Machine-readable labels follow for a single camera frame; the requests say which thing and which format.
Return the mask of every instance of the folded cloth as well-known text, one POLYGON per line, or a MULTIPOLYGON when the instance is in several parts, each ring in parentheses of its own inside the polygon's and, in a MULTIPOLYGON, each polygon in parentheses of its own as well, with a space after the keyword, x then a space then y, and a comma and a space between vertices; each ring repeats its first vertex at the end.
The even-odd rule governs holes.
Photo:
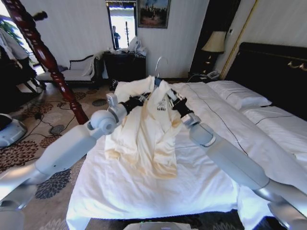
POLYGON ((177 176, 175 136, 182 124, 180 115, 169 105, 165 81, 154 89, 154 77, 120 82, 115 90, 119 102, 130 96, 152 92, 143 107, 134 108, 115 131, 106 137, 105 154, 108 159, 123 158, 141 173, 157 178, 177 176))
POLYGON ((100 51, 100 52, 94 54, 92 57, 90 57, 86 60, 86 64, 85 64, 85 68, 84 68, 84 71, 82 73, 82 76, 90 75, 91 78, 94 76, 94 74, 95 74, 94 61, 95 61, 95 59, 100 60, 102 58, 103 53, 104 53, 104 51, 100 51))

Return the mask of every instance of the bed frame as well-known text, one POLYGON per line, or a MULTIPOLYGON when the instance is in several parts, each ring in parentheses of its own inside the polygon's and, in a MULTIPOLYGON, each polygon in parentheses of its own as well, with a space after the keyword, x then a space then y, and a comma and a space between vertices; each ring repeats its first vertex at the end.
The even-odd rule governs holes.
POLYGON ((235 81, 307 120, 307 48, 242 43, 225 80, 235 81))

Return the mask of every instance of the wall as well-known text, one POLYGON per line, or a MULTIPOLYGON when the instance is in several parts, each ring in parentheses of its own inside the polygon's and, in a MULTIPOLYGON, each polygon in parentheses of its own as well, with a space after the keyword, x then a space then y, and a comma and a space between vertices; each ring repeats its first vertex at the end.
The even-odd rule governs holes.
POLYGON ((148 74, 160 56, 161 78, 186 78, 192 64, 209 0, 172 0, 167 29, 138 28, 142 46, 147 47, 148 74))
MULTIPOLYGON (((306 0, 258 0, 239 44, 254 42, 307 47, 306 18, 306 0)), ((237 50, 238 47, 227 65, 224 76, 235 59, 237 50)))
POLYGON ((48 18, 36 22, 43 42, 58 64, 113 47, 103 0, 22 0, 31 14, 46 11, 48 18))
MULTIPOLYGON (((161 77, 187 77, 209 0, 172 0, 167 29, 138 28, 148 49, 147 72, 154 74, 160 56, 161 77)), ((104 0, 22 0, 30 14, 46 11, 37 22, 42 40, 59 64, 113 47, 104 0)))
POLYGON ((227 34, 225 38, 225 52, 222 55, 219 55, 216 63, 215 69, 219 72, 222 72, 223 67, 228 59, 228 56, 231 53, 233 46, 236 43, 236 40, 239 37, 239 34, 243 28, 243 25, 248 18, 249 12, 252 9, 256 0, 242 0, 236 11, 236 15, 232 21, 229 30, 232 30, 231 34, 227 34))

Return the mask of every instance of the lampshade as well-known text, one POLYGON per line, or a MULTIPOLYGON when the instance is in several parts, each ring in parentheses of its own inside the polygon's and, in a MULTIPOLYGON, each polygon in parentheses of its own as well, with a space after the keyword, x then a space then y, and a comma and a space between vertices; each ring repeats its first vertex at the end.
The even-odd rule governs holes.
POLYGON ((201 49, 207 52, 223 53, 226 31, 213 31, 209 40, 201 49))

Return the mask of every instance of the patterned carpet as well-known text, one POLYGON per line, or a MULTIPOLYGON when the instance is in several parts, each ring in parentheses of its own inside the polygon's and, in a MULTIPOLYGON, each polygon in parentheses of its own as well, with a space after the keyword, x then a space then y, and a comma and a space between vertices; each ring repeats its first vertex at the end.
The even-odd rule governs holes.
MULTIPOLYGON (((107 108, 105 95, 108 92, 108 86, 103 86, 99 90, 90 90, 86 87, 73 88, 73 90, 88 117, 96 110, 107 108)), ((27 126, 28 133, 19 143, 0 149, 0 171, 13 166, 30 164, 41 156, 48 145, 78 124, 73 112, 69 109, 69 104, 52 84, 47 84, 46 91, 10 115, 21 120, 27 126), (35 119, 37 113, 42 114, 41 120, 35 119)), ((68 229, 65 222, 68 203, 84 159, 38 185, 35 198, 24 209, 25 230, 68 229)), ((92 219, 87 230, 122 230, 128 224, 140 221, 144 220, 92 219)), ((244 229, 236 210, 228 213, 208 212, 148 221, 189 223, 193 228, 200 230, 244 229)), ((266 218, 256 229, 280 229, 280 226, 275 219, 266 218)))

